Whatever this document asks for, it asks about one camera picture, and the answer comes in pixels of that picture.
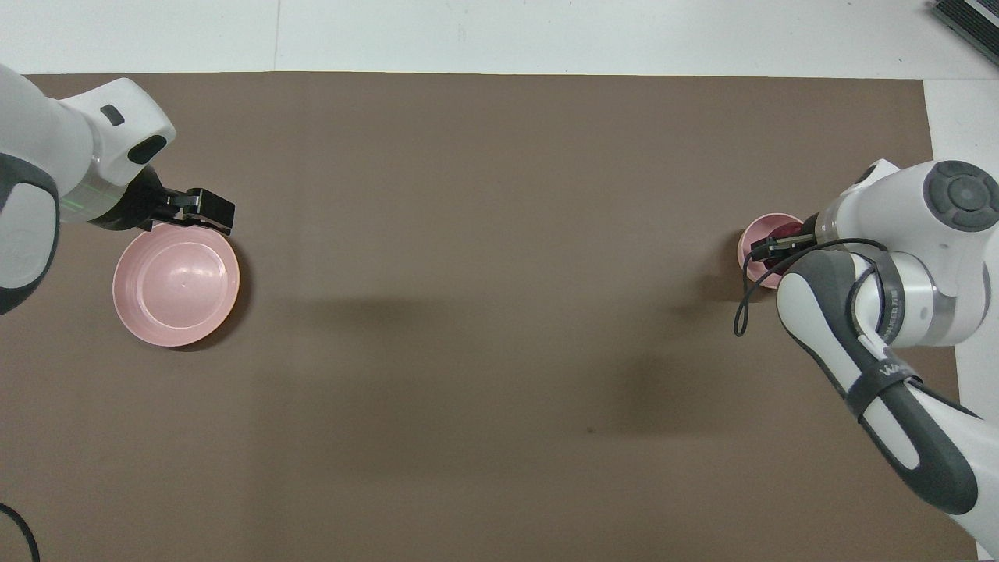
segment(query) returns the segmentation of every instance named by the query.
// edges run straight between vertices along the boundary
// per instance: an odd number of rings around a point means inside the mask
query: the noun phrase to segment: robotic arm
[[[999,553],[999,428],[937,395],[892,347],[959,343],[978,329],[991,286],[983,253],[999,186],[958,161],[899,170],[879,161],[809,221],[817,243],[784,275],[784,328],[919,497]]]
[[[0,65],[0,314],[41,283],[60,221],[148,230],[158,220],[230,233],[232,203],[204,189],[165,189],[148,166],[176,135],[131,80],[53,100]]]

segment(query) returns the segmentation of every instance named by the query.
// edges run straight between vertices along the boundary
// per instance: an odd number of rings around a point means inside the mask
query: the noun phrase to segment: black cable
[[[28,541],[28,550],[31,551],[31,562],[39,562],[41,556],[38,554],[38,543],[35,542],[35,535],[31,533],[31,527],[28,527],[28,522],[21,517],[21,514],[14,511],[10,506],[0,503],[0,512],[2,512],[7,517],[10,517],[14,524],[17,525],[18,529],[21,529],[21,534],[24,535],[24,540]]]
[[[760,250],[760,248],[766,248],[766,246],[759,246],[756,250],[749,252],[745,259],[742,261],[742,300],[739,301],[738,308],[735,309],[735,318],[732,320],[732,332],[735,333],[735,337],[741,338],[746,333],[746,327],[749,324],[749,298],[752,297],[753,292],[759,288],[763,281],[773,274],[775,271],[782,271],[794,264],[794,262],[805,257],[809,252],[815,250],[822,250],[830,246],[838,246],[840,244],[866,244],[868,246],[874,246],[875,248],[888,251],[888,248],[880,242],[870,240],[868,238],[841,238],[839,240],[832,240],[829,242],[823,242],[821,244],[816,244],[810,248],[804,249],[792,256],[788,256],[778,262],[773,267],[766,270],[763,275],[759,276],[759,279],[753,283],[752,287],[748,286],[748,281],[746,277],[746,272],[749,270],[749,259],[753,257],[753,254]]]

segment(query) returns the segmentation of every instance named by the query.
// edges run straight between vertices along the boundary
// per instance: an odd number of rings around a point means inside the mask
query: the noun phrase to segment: brown mat
[[[65,228],[0,321],[0,501],[44,557],[974,557],[772,293],[731,333],[739,230],[930,159],[919,82],[135,79],[180,131],[164,182],[236,202],[243,293],[151,347],[110,294],[138,232]],[[906,357],[956,395],[951,350]]]

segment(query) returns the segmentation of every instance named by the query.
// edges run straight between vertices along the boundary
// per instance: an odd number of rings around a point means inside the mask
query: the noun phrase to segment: velcro strap
[[[912,367],[898,359],[882,359],[873,363],[860,373],[860,377],[846,392],[846,407],[853,417],[860,421],[860,416],[864,415],[867,406],[870,406],[884,389],[907,379],[923,382]]]

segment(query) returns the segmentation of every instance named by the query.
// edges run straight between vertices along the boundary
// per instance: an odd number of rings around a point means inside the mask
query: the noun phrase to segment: pink plate
[[[784,226],[785,224],[795,223],[801,224],[801,220],[793,215],[788,215],[784,213],[770,213],[757,217],[756,220],[749,223],[749,227],[742,232],[742,236],[739,238],[739,245],[736,248],[736,259],[738,260],[739,268],[742,268],[742,261],[749,254],[750,246],[753,242],[757,240],[762,240],[769,236],[774,229],[778,226]],[[750,281],[756,282],[764,273],[766,273],[766,266],[763,262],[749,262],[749,268],[746,270],[746,277]],[[777,285],[780,283],[781,276],[774,273],[763,280],[760,284],[762,287],[767,289],[776,289]]]
[[[161,223],[125,248],[112,295],[118,317],[136,337],[176,347],[221,326],[239,288],[240,266],[223,235]]]

